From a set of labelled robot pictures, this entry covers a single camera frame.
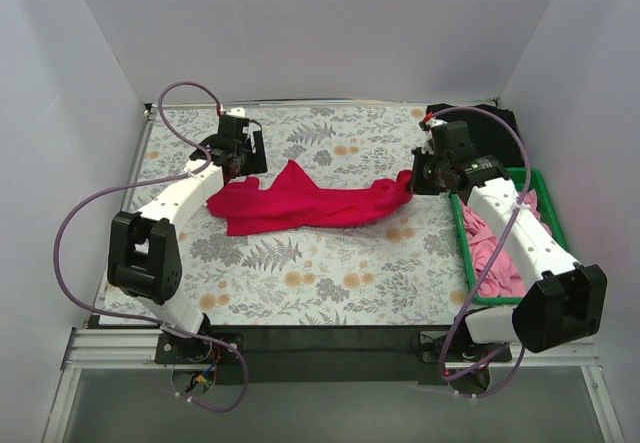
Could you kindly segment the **red t shirt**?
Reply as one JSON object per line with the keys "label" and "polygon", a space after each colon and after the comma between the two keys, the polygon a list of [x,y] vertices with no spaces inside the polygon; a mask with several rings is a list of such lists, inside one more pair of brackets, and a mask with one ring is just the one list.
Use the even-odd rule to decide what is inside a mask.
{"label": "red t shirt", "polygon": [[293,160],[267,189],[248,177],[227,184],[207,201],[210,214],[227,222],[229,236],[249,236],[299,227],[349,228],[376,222],[408,203],[411,179],[402,170],[360,189],[317,186]]}

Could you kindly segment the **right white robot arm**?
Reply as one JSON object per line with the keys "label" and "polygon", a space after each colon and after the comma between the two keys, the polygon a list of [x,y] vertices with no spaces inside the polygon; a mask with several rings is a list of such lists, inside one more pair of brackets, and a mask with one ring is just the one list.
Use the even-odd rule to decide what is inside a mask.
{"label": "right white robot arm", "polygon": [[465,122],[429,118],[421,128],[427,139],[413,151],[411,191],[457,195],[502,242],[526,289],[514,307],[465,313],[462,334],[474,344],[520,343],[533,353],[596,334],[607,288],[602,269],[582,265],[518,202],[507,170],[477,155]]}

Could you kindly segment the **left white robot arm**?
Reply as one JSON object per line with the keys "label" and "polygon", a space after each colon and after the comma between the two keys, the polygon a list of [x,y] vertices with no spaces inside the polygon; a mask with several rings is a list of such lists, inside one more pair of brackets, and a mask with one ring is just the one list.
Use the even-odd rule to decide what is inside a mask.
{"label": "left white robot arm", "polygon": [[267,171],[262,128],[242,108],[219,116],[217,132],[201,143],[184,168],[186,177],[166,187],[134,213],[111,223],[107,280],[136,299],[174,334],[205,325],[181,287],[178,234],[230,180]]}

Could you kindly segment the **folded black t shirt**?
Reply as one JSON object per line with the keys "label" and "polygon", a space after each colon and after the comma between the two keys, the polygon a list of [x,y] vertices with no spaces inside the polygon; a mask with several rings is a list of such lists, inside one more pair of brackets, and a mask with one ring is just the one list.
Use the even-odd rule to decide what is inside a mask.
{"label": "folded black t shirt", "polygon": [[[488,104],[479,104],[473,107],[499,117],[514,133],[519,135],[515,114],[512,111]],[[466,122],[471,142],[479,156],[492,155],[506,168],[524,167],[521,151],[510,133],[493,118],[472,111],[473,107],[447,112],[440,119],[446,122]]]}

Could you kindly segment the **green plastic bin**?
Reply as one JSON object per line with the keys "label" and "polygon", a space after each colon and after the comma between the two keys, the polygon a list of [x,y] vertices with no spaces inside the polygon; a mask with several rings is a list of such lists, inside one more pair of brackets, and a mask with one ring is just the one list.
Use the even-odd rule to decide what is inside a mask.
{"label": "green plastic bin", "polygon": [[[498,238],[476,213],[460,201],[457,195],[451,194],[450,200],[465,265],[467,286],[472,290],[476,285],[476,279],[494,251]],[[531,181],[524,203],[530,207],[534,216],[554,240],[567,250],[568,245],[544,177],[537,169],[531,170]],[[480,285],[474,302],[485,306],[517,305],[525,294],[526,289],[515,264],[506,250],[502,249],[488,276]]]}

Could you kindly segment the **floral table mat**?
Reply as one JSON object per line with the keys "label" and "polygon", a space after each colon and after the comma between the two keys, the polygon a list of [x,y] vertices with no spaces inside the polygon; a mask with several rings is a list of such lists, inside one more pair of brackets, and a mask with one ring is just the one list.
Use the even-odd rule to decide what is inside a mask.
{"label": "floral table mat", "polygon": [[[324,188],[364,188],[411,165],[422,139],[413,106],[250,107],[272,184],[297,162]],[[450,323],[466,274],[446,196],[416,197],[351,229],[230,237],[200,208],[178,235],[181,285],[216,325]]]}

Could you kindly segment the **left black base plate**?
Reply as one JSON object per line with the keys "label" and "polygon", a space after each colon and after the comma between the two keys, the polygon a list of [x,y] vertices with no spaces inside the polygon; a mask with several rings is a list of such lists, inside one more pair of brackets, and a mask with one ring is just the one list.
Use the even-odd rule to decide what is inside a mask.
{"label": "left black base plate", "polygon": [[158,338],[154,362],[160,365],[209,364],[214,361],[222,364],[238,363],[234,350],[243,349],[242,334],[212,333],[210,338],[222,341],[223,345],[163,332]]}

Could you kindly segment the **aluminium frame rail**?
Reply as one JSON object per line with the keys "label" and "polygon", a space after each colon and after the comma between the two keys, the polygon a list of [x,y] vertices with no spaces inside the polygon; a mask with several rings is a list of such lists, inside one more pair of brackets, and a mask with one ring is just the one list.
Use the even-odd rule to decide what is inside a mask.
{"label": "aluminium frame rail", "polygon": [[[252,383],[416,382],[442,380],[436,363],[424,363],[410,349],[410,338],[444,327],[227,327],[240,333],[240,351]],[[160,365],[154,362],[158,329],[100,327],[73,331],[63,359],[74,369],[171,369],[197,371],[209,364]],[[239,363],[222,364],[221,385],[242,382]]]}

